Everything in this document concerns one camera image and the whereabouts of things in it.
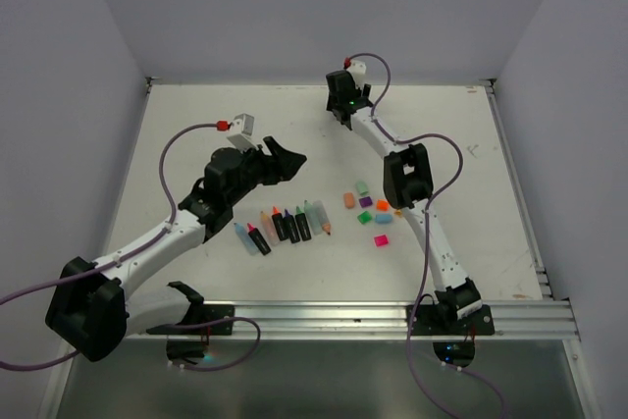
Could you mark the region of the orange cap black highlighter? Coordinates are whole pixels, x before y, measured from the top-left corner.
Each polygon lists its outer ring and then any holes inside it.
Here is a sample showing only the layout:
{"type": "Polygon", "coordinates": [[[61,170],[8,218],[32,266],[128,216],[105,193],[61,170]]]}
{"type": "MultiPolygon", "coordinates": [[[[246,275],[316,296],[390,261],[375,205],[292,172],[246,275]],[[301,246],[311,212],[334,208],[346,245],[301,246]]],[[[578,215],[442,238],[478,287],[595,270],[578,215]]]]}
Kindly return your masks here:
{"type": "Polygon", "coordinates": [[[276,206],[273,207],[272,221],[280,241],[288,240],[288,229],[284,214],[276,206]]]}

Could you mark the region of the green cap black highlighter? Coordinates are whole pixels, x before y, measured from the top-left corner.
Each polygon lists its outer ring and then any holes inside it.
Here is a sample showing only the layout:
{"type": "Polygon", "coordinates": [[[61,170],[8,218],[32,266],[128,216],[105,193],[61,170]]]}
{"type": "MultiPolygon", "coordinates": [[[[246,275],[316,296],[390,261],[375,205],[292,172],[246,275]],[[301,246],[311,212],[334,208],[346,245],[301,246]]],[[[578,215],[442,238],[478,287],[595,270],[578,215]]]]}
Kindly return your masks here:
{"type": "Polygon", "coordinates": [[[295,219],[297,230],[298,230],[301,240],[302,241],[311,240],[312,234],[309,228],[307,217],[304,211],[299,206],[295,208],[294,219],[295,219]]]}

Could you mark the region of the green pastel highlighter body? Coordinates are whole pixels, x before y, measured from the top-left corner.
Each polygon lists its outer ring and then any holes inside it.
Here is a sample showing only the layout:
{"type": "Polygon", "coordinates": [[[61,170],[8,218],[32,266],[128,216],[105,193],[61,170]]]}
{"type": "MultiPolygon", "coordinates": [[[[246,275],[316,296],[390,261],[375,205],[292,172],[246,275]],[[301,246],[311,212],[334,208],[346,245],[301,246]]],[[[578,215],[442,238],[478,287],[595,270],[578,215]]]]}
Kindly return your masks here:
{"type": "Polygon", "coordinates": [[[319,235],[323,231],[321,223],[314,206],[308,200],[304,201],[304,212],[312,234],[319,235]]]}

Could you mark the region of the purple black highlighter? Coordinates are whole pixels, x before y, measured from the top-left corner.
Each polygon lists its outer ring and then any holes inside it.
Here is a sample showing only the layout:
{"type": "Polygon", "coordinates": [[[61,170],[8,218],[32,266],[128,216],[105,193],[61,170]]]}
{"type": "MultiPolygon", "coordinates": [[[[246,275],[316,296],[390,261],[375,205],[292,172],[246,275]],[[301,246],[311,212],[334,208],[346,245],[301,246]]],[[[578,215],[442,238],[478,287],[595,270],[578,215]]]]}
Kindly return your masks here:
{"type": "Polygon", "coordinates": [[[298,243],[301,241],[300,234],[295,222],[294,217],[290,214],[289,210],[286,209],[284,212],[284,223],[287,228],[288,238],[291,243],[298,243]]]}

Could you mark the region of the orange pastel cap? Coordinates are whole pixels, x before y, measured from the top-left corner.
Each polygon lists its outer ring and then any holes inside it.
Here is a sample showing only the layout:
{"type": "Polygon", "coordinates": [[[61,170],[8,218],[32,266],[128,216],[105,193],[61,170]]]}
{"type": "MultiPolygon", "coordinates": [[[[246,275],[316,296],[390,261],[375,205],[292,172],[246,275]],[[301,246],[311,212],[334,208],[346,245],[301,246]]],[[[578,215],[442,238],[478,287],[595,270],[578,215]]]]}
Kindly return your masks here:
{"type": "Polygon", "coordinates": [[[346,209],[355,207],[355,198],[352,192],[347,192],[343,195],[343,204],[346,209]]]}

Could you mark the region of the light blue highlighter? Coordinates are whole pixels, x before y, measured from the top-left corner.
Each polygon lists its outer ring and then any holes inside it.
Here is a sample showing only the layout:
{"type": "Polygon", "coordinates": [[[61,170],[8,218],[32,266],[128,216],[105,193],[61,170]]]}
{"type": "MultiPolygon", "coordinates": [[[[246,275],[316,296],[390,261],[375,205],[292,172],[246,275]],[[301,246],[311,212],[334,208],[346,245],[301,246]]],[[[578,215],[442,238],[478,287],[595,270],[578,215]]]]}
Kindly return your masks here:
{"type": "Polygon", "coordinates": [[[257,254],[259,252],[259,249],[257,248],[255,243],[251,239],[251,237],[248,234],[248,231],[245,229],[245,227],[243,225],[239,224],[239,223],[234,223],[234,229],[235,229],[235,234],[237,235],[237,237],[239,238],[240,242],[245,247],[246,251],[250,255],[257,254]]]}

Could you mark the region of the green pastel cap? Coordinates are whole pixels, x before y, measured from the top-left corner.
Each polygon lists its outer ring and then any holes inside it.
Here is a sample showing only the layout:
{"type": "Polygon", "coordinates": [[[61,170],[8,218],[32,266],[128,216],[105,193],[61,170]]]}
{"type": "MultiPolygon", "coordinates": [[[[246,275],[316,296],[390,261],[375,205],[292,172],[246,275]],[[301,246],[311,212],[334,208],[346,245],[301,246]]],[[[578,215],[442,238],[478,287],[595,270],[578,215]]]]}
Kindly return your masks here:
{"type": "Polygon", "coordinates": [[[363,181],[357,181],[355,184],[355,189],[357,193],[361,196],[367,195],[369,193],[368,185],[363,181]]]}

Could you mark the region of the pink cap black highlighter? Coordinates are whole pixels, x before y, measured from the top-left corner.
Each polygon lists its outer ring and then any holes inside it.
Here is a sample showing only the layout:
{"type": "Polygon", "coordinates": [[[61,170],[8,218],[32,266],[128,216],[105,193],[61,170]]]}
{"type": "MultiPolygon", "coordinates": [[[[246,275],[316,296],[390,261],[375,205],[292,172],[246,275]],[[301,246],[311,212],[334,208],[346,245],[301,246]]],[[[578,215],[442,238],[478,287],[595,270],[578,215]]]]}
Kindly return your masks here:
{"type": "Polygon", "coordinates": [[[269,243],[267,242],[266,238],[263,237],[262,233],[259,231],[259,229],[257,227],[255,227],[252,224],[248,223],[247,224],[247,234],[250,237],[250,239],[252,240],[253,244],[258,249],[258,251],[263,256],[268,255],[272,251],[272,249],[271,249],[269,243]]]}

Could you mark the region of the purple cap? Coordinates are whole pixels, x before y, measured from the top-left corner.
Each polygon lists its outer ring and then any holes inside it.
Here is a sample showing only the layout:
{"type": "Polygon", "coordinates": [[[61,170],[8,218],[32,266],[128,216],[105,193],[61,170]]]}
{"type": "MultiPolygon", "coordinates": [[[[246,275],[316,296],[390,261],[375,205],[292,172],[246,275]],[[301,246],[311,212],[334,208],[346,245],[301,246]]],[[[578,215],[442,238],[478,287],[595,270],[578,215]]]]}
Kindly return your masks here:
{"type": "Polygon", "coordinates": [[[364,196],[359,199],[359,204],[362,208],[366,208],[372,205],[372,199],[370,196],[364,196]]]}

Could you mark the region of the green neon cap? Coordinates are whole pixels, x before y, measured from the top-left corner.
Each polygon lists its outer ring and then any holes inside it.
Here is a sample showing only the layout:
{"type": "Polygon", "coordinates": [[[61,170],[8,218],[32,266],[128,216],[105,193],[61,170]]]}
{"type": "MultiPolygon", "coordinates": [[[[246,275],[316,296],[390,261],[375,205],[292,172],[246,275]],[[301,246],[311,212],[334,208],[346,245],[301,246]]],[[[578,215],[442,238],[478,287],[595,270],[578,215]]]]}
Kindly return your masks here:
{"type": "Polygon", "coordinates": [[[362,213],[360,213],[357,216],[357,220],[362,224],[365,225],[367,223],[369,223],[371,220],[373,219],[371,213],[369,211],[364,211],[362,213]]]}

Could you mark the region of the orange neon cap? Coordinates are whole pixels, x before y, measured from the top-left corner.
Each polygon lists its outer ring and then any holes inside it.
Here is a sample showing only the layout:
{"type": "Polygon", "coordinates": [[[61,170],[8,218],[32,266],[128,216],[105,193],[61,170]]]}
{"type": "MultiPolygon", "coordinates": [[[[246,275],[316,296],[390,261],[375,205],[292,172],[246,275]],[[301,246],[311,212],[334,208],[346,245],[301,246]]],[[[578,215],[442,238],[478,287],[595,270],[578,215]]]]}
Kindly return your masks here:
{"type": "Polygon", "coordinates": [[[376,208],[380,211],[387,211],[389,209],[389,203],[385,199],[379,199],[376,208]]]}

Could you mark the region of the light blue cap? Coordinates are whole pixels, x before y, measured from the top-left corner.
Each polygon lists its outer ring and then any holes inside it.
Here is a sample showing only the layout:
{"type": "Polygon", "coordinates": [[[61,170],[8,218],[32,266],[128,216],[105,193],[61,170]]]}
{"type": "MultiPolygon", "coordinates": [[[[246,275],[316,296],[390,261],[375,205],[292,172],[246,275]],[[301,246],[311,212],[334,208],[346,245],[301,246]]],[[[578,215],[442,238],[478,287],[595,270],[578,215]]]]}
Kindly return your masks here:
{"type": "Polygon", "coordinates": [[[379,225],[387,225],[393,221],[393,216],[388,213],[378,213],[375,216],[375,223],[379,225]]]}

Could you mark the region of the pink neon cap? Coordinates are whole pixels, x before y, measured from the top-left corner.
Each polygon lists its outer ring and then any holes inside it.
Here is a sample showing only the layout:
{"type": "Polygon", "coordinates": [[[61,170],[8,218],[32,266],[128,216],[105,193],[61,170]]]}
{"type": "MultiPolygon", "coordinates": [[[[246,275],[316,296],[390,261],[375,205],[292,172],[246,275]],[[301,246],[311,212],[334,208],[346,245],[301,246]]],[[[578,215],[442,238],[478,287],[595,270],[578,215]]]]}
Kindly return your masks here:
{"type": "Polygon", "coordinates": [[[389,239],[386,235],[375,236],[374,243],[377,247],[382,247],[389,244],[389,239]]]}

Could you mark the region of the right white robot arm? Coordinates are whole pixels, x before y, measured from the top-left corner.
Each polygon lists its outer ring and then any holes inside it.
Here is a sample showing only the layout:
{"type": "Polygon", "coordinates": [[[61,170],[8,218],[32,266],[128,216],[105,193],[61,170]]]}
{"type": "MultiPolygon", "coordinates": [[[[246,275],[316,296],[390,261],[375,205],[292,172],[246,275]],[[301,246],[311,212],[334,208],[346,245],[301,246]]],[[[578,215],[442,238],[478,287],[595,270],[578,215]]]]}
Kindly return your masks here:
{"type": "Polygon", "coordinates": [[[350,68],[326,75],[327,110],[364,139],[383,159],[383,190],[388,203],[401,212],[426,257],[435,288],[433,302],[408,315],[408,325],[424,321],[429,334],[461,332],[483,307],[482,296],[455,256],[436,207],[428,150],[416,138],[403,139],[386,130],[374,112],[370,86],[350,68]]]}

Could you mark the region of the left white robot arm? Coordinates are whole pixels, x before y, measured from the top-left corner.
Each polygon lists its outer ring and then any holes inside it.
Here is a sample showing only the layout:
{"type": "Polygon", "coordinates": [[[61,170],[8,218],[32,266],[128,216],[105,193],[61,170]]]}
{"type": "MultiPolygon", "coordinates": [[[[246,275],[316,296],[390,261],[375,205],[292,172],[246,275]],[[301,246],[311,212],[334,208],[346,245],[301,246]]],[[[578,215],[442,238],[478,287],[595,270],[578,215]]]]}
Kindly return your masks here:
{"type": "Polygon", "coordinates": [[[160,226],[92,262],[77,257],[62,270],[46,325],[88,360],[99,361],[129,336],[153,328],[193,333],[209,322],[203,296],[170,282],[143,307],[134,293],[157,272],[217,235],[234,208],[259,185],[288,182],[307,158],[272,137],[247,150],[217,149],[191,192],[160,226]]]}

